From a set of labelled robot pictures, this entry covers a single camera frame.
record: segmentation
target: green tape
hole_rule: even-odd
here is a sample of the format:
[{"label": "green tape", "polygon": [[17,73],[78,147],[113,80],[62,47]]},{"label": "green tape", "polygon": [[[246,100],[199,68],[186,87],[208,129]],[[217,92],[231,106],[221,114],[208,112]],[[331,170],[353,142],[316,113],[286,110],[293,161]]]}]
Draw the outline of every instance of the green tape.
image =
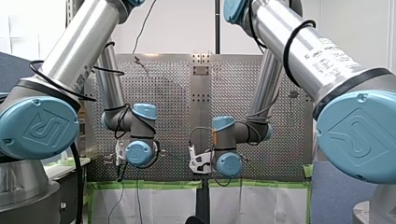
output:
[{"label": "green tape", "polygon": [[314,164],[303,165],[304,174],[306,178],[311,178],[314,173]]},{"label": "green tape", "polygon": [[[220,184],[227,184],[228,180],[219,180]],[[233,179],[230,182],[230,185],[227,188],[231,187],[240,187],[241,183],[239,179]],[[309,182],[279,182],[279,181],[267,181],[267,180],[249,180],[243,179],[242,186],[251,186],[251,187],[264,187],[264,188],[273,188],[273,189],[308,189],[310,186]],[[222,186],[218,185],[216,181],[209,180],[210,188],[222,188]]]},{"label": "green tape", "polygon": [[88,224],[92,224],[93,192],[94,188],[88,183],[86,196],[88,202]]},{"label": "green tape", "polygon": [[312,201],[312,185],[309,183],[308,192],[306,193],[306,224],[311,224],[311,201]]},{"label": "green tape", "polygon": [[[219,180],[221,184],[226,184],[228,180]],[[174,182],[156,182],[156,181],[137,181],[140,189],[198,189],[202,186],[201,181],[174,181]],[[240,187],[240,179],[233,179],[228,187]],[[249,180],[243,179],[242,186],[265,187],[276,189],[307,189],[306,196],[306,224],[311,220],[311,182],[279,182],[266,180]],[[125,189],[136,189],[135,180],[123,181]],[[222,188],[214,180],[209,180],[210,188]],[[116,181],[107,182],[89,182],[87,185],[87,202],[88,202],[88,224],[92,224],[93,193],[99,189],[122,189],[122,183]]]},{"label": "green tape", "polygon": [[[140,189],[198,189],[201,187],[201,181],[175,181],[175,182],[155,182],[139,180],[138,187]],[[135,180],[123,181],[125,189],[136,189]],[[88,188],[96,189],[122,189],[122,184],[115,181],[107,182],[90,182]]]}]

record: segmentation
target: gray cable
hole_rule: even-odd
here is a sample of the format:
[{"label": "gray cable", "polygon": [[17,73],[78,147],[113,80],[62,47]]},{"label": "gray cable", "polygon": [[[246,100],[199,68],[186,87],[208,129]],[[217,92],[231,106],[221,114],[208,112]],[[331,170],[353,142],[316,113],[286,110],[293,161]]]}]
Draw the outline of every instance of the gray cable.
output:
[{"label": "gray cable", "polygon": [[209,130],[209,131],[212,131],[212,129],[211,129],[211,128],[208,128],[208,127],[201,127],[201,126],[195,127],[195,128],[193,128],[193,129],[191,130],[191,132],[190,132],[190,140],[191,140],[192,134],[193,134],[195,131],[197,131],[197,130]]},{"label": "gray cable", "polygon": [[266,108],[264,108],[263,110],[261,110],[261,111],[259,111],[259,112],[254,113],[254,114],[248,114],[248,115],[246,115],[246,117],[249,118],[249,117],[258,116],[258,115],[260,115],[260,114],[262,114],[262,113],[268,111],[268,110],[271,109],[271,107],[276,103],[278,97],[279,97],[279,91],[277,92],[276,97],[275,97],[275,99],[273,100],[273,102],[271,102],[271,104],[269,104]]}]

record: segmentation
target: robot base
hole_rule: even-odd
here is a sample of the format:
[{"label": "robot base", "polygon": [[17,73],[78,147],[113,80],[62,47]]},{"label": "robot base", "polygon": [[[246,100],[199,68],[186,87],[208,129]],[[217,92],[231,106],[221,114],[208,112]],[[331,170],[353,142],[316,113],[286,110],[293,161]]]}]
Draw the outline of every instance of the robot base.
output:
[{"label": "robot base", "polygon": [[56,182],[49,184],[44,195],[0,207],[1,223],[61,223],[61,192]]},{"label": "robot base", "polygon": [[396,185],[378,185],[370,202],[353,208],[353,224],[396,223]]},{"label": "robot base", "polygon": [[370,202],[358,203],[353,207],[353,224],[370,224]]}]

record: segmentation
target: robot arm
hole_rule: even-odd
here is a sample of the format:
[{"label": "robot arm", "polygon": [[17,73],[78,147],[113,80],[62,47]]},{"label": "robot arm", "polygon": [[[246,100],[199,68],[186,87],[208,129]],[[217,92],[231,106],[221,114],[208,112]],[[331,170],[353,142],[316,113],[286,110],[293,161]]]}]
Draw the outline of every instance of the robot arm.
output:
[{"label": "robot arm", "polygon": [[[42,160],[74,142],[78,92],[96,62],[98,67],[117,70],[113,46],[106,43],[116,25],[125,22],[131,10],[142,3],[91,0],[81,6],[40,67],[44,77],[21,79],[0,104],[1,153],[19,160]],[[103,123],[109,130],[131,133],[130,163],[142,165],[153,154],[156,107],[136,104],[130,108],[124,102],[120,77],[104,70],[96,73],[104,99]]]},{"label": "robot arm", "polygon": [[289,78],[314,100],[318,142],[329,161],[360,180],[395,184],[396,76],[353,61],[285,1],[226,0],[224,6],[225,19],[248,35],[251,22]]},{"label": "robot arm", "polygon": [[271,138],[273,129],[268,119],[278,96],[281,71],[282,63],[274,54],[267,52],[262,58],[259,79],[246,119],[235,121],[231,116],[213,118],[213,161],[222,175],[233,177],[241,170],[240,157],[235,153],[236,144],[258,145]]}]

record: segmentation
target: metal rod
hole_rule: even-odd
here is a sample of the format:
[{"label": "metal rod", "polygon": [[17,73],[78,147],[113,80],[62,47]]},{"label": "metal rod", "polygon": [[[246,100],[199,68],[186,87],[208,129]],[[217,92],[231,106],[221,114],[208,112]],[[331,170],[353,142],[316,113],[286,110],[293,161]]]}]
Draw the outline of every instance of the metal rod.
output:
[{"label": "metal rod", "polygon": [[271,51],[267,50],[262,58],[260,76],[249,110],[249,114],[252,116],[249,119],[262,119],[271,116],[271,105],[277,97],[282,80],[281,71],[282,63]]},{"label": "metal rod", "polygon": [[[304,22],[303,18],[279,0],[256,0],[252,7],[256,34],[278,59],[282,59],[291,33]],[[248,28],[247,21],[248,13],[245,14],[242,24],[244,29]],[[313,27],[305,27],[293,39],[289,67],[297,83],[315,103],[337,86],[364,71],[361,65],[355,63]]]},{"label": "metal rod", "polygon": [[[118,70],[116,55],[112,45],[107,46],[99,57],[97,66]],[[103,109],[113,109],[125,105],[120,76],[111,72],[95,69],[99,91],[102,96]]]},{"label": "metal rod", "polygon": [[220,0],[215,0],[216,54],[220,54]]},{"label": "metal rod", "polygon": [[43,74],[81,92],[119,18],[119,10],[108,1],[85,2],[43,63]]}]

